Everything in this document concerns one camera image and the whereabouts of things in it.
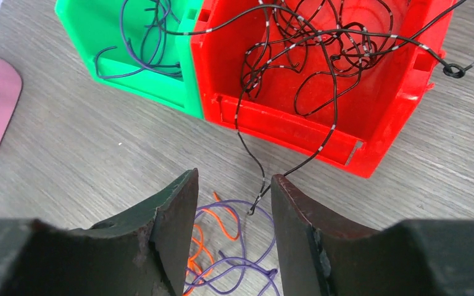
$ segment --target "wood grain table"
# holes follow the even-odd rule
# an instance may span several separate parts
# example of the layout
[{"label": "wood grain table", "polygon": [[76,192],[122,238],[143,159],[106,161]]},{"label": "wood grain table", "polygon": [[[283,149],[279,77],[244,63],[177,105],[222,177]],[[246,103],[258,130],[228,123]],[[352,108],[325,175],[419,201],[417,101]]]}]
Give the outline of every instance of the wood grain table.
[{"label": "wood grain table", "polygon": [[[24,80],[0,148],[0,217],[36,216],[62,228],[86,228],[195,167],[200,205],[213,201],[214,190],[223,199],[253,200],[260,172],[235,132],[93,82],[53,7],[54,0],[5,0],[0,11],[0,57]],[[455,13],[444,48],[450,62],[474,60],[474,0]],[[474,218],[474,70],[455,80],[438,67],[432,81],[435,89],[372,178],[315,161],[290,180],[327,207],[374,228],[404,218]],[[304,159],[246,139],[268,177]],[[270,210],[268,195],[260,205]],[[218,228],[210,232],[209,218],[201,224],[212,250],[237,254],[239,247]],[[252,259],[272,234],[264,217],[246,218]],[[264,266],[276,265],[274,251]],[[231,287],[236,277],[217,286]],[[250,271],[235,295],[254,295],[264,282]],[[212,295],[209,289],[195,293]]]}]

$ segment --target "wire tangle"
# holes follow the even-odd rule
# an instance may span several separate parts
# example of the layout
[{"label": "wire tangle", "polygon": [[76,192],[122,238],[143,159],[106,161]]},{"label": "wire tangle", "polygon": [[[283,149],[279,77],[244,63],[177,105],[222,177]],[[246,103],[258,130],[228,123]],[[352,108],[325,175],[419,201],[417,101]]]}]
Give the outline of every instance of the wire tangle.
[{"label": "wire tangle", "polygon": [[[204,233],[201,227],[198,224],[194,224],[194,235],[192,236],[191,240],[194,243],[194,245],[197,245],[197,247],[196,247],[196,251],[193,252],[193,255],[191,255],[188,258],[188,266],[186,268],[187,282],[185,283],[186,290],[184,291],[183,295],[190,295],[195,288],[203,287],[203,286],[209,287],[210,289],[212,289],[214,292],[218,294],[228,295],[230,293],[233,293],[240,286],[240,284],[244,280],[246,271],[249,270],[249,271],[255,271],[254,276],[256,274],[259,274],[267,280],[266,285],[264,285],[264,287],[257,294],[258,296],[263,295],[270,288],[273,289],[275,295],[280,296],[280,292],[274,282],[275,277],[278,274],[278,270],[276,268],[265,269],[260,266],[260,263],[263,260],[265,260],[268,254],[273,250],[273,247],[275,245],[275,236],[272,235],[272,239],[270,241],[268,248],[259,257],[259,259],[257,259],[256,261],[252,261],[248,259],[246,244],[244,243],[244,238],[242,235],[243,230],[242,230],[242,225],[241,225],[241,218],[239,217],[239,214],[237,210],[235,209],[235,205],[251,206],[252,203],[247,202],[245,200],[237,200],[237,199],[221,200],[215,192],[214,192],[214,198],[216,202],[197,208],[197,214],[195,216],[195,220],[199,219],[202,216],[202,214],[209,214],[212,218],[214,218],[217,221],[218,225],[220,226],[221,231],[224,233],[226,238],[228,238],[231,241],[239,240],[239,243],[241,245],[241,255],[229,257],[226,254],[224,254],[221,250],[219,250],[217,253],[220,259],[215,261],[214,256],[208,251],[208,249],[204,245]],[[228,231],[226,230],[226,227],[224,226],[224,223],[221,221],[219,216],[214,212],[214,209],[216,208],[224,208],[233,217],[233,220],[235,221],[237,225],[237,233],[234,236],[228,233]],[[265,210],[263,210],[260,207],[257,207],[257,209],[261,212],[261,214],[263,214],[268,219],[269,223],[272,225],[272,228],[273,228],[272,216],[269,215]],[[202,253],[205,253],[210,261],[210,265],[204,269],[201,267],[201,264],[197,262],[197,260],[199,259]],[[214,269],[219,268],[220,270],[221,266],[226,266],[226,269],[223,269],[223,271],[220,272],[218,275],[211,277],[212,273],[214,273]],[[228,290],[220,290],[219,288],[214,286],[214,284],[218,280],[227,276],[229,273],[231,273],[234,270],[240,271],[240,275],[237,282],[232,288]],[[193,280],[191,282],[188,282],[188,278],[193,278]]]},{"label": "wire tangle", "polygon": [[[235,22],[237,19],[250,14],[256,10],[260,10],[264,13],[265,17],[265,36],[264,40],[255,43],[244,53],[244,61],[241,67],[241,81],[242,87],[239,95],[238,103],[235,110],[235,128],[237,135],[241,141],[246,152],[252,157],[252,159],[258,165],[261,176],[262,184],[259,189],[256,199],[248,211],[248,215],[253,215],[257,204],[261,198],[269,191],[270,186],[266,183],[266,173],[263,165],[259,159],[251,152],[248,148],[239,128],[239,111],[243,100],[253,101],[258,98],[261,90],[264,88],[264,77],[269,73],[279,71],[289,71],[297,74],[302,74],[303,70],[308,67],[310,54],[319,52],[322,54],[325,60],[326,68],[319,71],[315,71],[306,76],[304,81],[298,87],[295,96],[293,98],[293,110],[296,115],[302,117],[309,117],[317,112],[321,111],[325,107],[331,106],[333,108],[333,119],[330,124],[330,129],[326,136],[322,139],[321,144],[316,147],[313,154],[308,156],[303,162],[296,165],[294,168],[288,170],[283,175],[288,176],[294,171],[297,171],[310,161],[312,161],[326,146],[330,140],[332,134],[336,130],[338,124],[338,100],[346,93],[357,87],[362,79],[363,73],[370,71],[375,68],[388,54],[398,51],[404,46],[411,44],[417,46],[432,56],[438,63],[443,66],[443,73],[452,78],[462,78],[465,74],[474,67],[474,62],[467,66],[461,66],[454,63],[448,63],[439,56],[435,51],[430,49],[427,44],[422,44],[417,41],[417,38],[431,28],[435,23],[439,22],[443,17],[448,15],[457,7],[461,6],[467,0],[459,0],[454,5],[440,13],[424,27],[418,30],[412,36],[406,37],[397,35],[396,24],[394,14],[391,8],[384,2],[384,0],[368,0],[376,1],[382,11],[382,18],[385,18],[385,23],[388,27],[382,32],[370,31],[367,26],[358,21],[345,21],[344,10],[345,3],[348,0],[338,0],[338,5],[334,4],[332,0],[321,0],[317,6],[314,7],[313,12],[307,12],[306,7],[304,15],[302,15],[301,7],[305,4],[305,0],[300,0],[295,6],[289,6],[286,0],[273,0],[272,4],[264,4],[263,0],[258,0],[258,5],[242,11],[235,17],[217,25],[215,27],[192,32],[177,32],[167,29],[166,18],[173,17],[175,20],[177,17],[171,12],[171,0],[149,0],[154,5],[148,8],[148,11],[154,12],[155,17],[150,25],[149,30],[157,30],[158,41],[156,49],[153,54],[146,60],[143,58],[145,38],[148,33],[145,34],[143,42],[141,43],[140,54],[134,53],[131,40],[127,38],[123,32],[123,11],[128,0],[124,0],[123,9],[121,10],[120,16],[120,27],[123,36],[123,43],[125,48],[132,57],[132,59],[140,66],[140,69],[131,72],[124,73],[121,75],[114,76],[99,76],[102,78],[120,78],[130,75],[135,75],[139,72],[149,70],[157,73],[163,73],[160,68],[176,68],[179,69],[175,72],[164,72],[165,75],[179,77],[180,65],[161,65],[162,52],[158,55],[159,48],[166,43],[167,35],[177,36],[193,36],[209,34],[211,32],[220,30],[227,25]],[[323,17],[317,17],[319,13],[326,9],[328,13],[325,17],[331,18],[335,25],[334,28],[326,29],[319,28],[316,19],[322,19]],[[280,35],[280,39],[274,39],[272,32],[276,32]],[[99,52],[96,56],[95,63],[96,69],[99,75],[98,59],[101,54],[106,51],[115,49],[116,47],[108,47]],[[292,53],[303,52],[297,56],[303,56],[300,60],[295,60]],[[305,87],[320,75],[329,76],[333,82],[331,89],[331,95],[324,97],[320,105],[312,108],[312,110],[301,110],[300,100],[301,92]],[[348,80],[352,83],[339,90],[338,81]]]}]

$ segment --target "purple wire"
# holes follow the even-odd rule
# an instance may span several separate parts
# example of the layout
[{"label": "purple wire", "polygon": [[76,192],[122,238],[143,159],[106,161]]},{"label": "purple wire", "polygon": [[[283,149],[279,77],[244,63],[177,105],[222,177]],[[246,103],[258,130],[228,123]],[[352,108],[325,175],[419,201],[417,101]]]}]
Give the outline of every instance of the purple wire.
[{"label": "purple wire", "polygon": [[[270,243],[268,249],[262,254],[262,256],[257,261],[248,260],[246,258],[246,247],[244,245],[244,239],[243,239],[242,230],[241,230],[240,216],[237,214],[237,211],[233,207],[229,206],[228,204],[244,204],[244,205],[248,205],[248,206],[252,205],[252,203],[244,201],[244,200],[236,200],[236,199],[222,200],[222,201],[219,201],[219,202],[214,202],[214,203],[209,204],[209,205],[198,207],[195,219],[199,218],[204,213],[204,211],[202,211],[203,209],[209,209],[209,208],[212,208],[212,207],[223,207],[223,208],[226,208],[229,211],[231,211],[237,217],[237,232],[239,234],[239,241],[241,243],[241,251],[242,251],[243,256],[242,257],[227,257],[222,251],[219,250],[218,253],[222,257],[222,259],[215,262],[213,265],[209,266],[208,268],[206,268],[203,273],[197,274],[194,271],[187,268],[187,270],[189,272],[192,272],[193,274],[196,275],[196,278],[194,279],[194,281],[192,283],[188,283],[188,282],[185,283],[185,285],[188,286],[188,289],[185,292],[190,291],[194,287],[201,287],[201,286],[208,285],[212,290],[214,290],[218,294],[222,294],[222,295],[230,294],[230,293],[234,292],[240,286],[241,282],[243,281],[246,268],[251,268],[253,270],[256,270],[256,271],[260,272],[266,278],[268,278],[268,284],[266,284],[262,288],[262,290],[259,292],[258,296],[261,296],[270,287],[270,285],[273,285],[273,288],[275,289],[276,294],[279,295],[278,289],[277,289],[277,287],[276,287],[276,285],[273,281],[275,276],[278,273],[278,270],[275,269],[275,268],[271,269],[271,270],[266,270],[266,269],[259,266],[259,263],[262,260],[264,260],[264,258],[272,251],[273,246],[275,245],[275,236],[273,236],[272,242]],[[262,209],[260,207],[257,207],[257,209],[261,213],[263,213],[270,220],[270,222],[273,225],[273,218],[264,209]],[[243,262],[243,264],[233,263],[233,261],[241,261],[241,262]],[[223,273],[219,274],[218,276],[213,277],[212,279],[209,279],[209,280],[204,279],[204,276],[212,268],[214,268],[214,267],[216,267],[216,266],[218,266],[222,263],[228,263],[231,267],[228,268],[227,270],[225,270]],[[228,291],[221,291],[221,290],[218,290],[217,288],[215,288],[212,285],[213,282],[215,282],[215,281],[219,280],[220,278],[226,276],[230,271],[232,271],[234,269],[241,269],[241,275],[239,277],[239,280],[237,281],[237,283],[235,284],[235,286],[232,289],[230,289]]]},{"label": "purple wire", "polygon": [[[155,68],[151,67],[150,65],[144,63],[144,61],[139,59],[139,57],[134,53],[133,48],[131,47],[131,42],[126,38],[126,35],[124,34],[124,10],[126,9],[127,4],[128,4],[128,0],[123,0],[123,4],[121,5],[120,17],[119,17],[119,28],[120,28],[121,37],[122,37],[124,46],[125,46],[125,48],[128,52],[128,55],[133,60],[135,60],[137,62],[137,64],[139,64],[142,68],[144,68],[146,70],[149,70],[149,71],[152,71],[152,72],[155,72],[155,73],[158,73],[158,74],[162,74],[162,75],[167,75],[167,76],[170,76],[170,77],[182,77],[181,71],[174,72],[174,73],[168,73],[168,72],[163,72],[163,71],[156,70]],[[162,5],[160,2],[156,3],[156,8],[159,8],[159,4],[161,5],[161,8],[165,9],[164,5]],[[166,16],[168,16],[168,13],[169,13],[169,11],[165,11],[165,15],[164,15],[163,19],[165,19]],[[159,12],[156,11],[155,18],[157,18],[157,19],[159,18],[158,14],[159,14]]]},{"label": "purple wire", "polygon": [[[215,202],[215,203],[212,203],[210,205],[205,205],[205,206],[202,206],[202,207],[198,207],[197,208],[197,215],[195,215],[195,219],[199,218],[199,216],[201,214],[203,214],[204,212],[202,211],[203,209],[209,209],[209,208],[227,208],[229,209],[234,215],[235,217],[237,217],[237,233],[239,234],[239,242],[241,243],[241,252],[243,254],[243,258],[246,259],[246,247],[244,246],[244,239],[243,239],[243,236],[242,236],[242,230],[241,230],[241,218],[239,216],[239,214],[237,214],[237,211],[229,206],[229,205],[224,205],[224,204],[219,204],[219,202]],[[233,293],[240,285],[241,285],[241,282],[243,281],[244,279],[244,274],[245,274],[246,270],[243,268],[241,270],[241,275],[239,277],[239,279],[237,280],[237,283],[235,284],[235,286],[233,286],[233,288],[231,288],[230,290],[228,291],[221,291],[221,290],[218,290],[217,288],[215,288],[214,286],[210,285],[210,287],[216,291],[217,293],[221,294],[221,295],[227,295],[227,294],[230,294],[230,293]],[[198,282],[198,281],[201,281],[201,280],[204,280],[202,278],[202,276],[198,276],[194,279],[194,281],[192,282],[192,285],[195,285],[195,282]]]}]

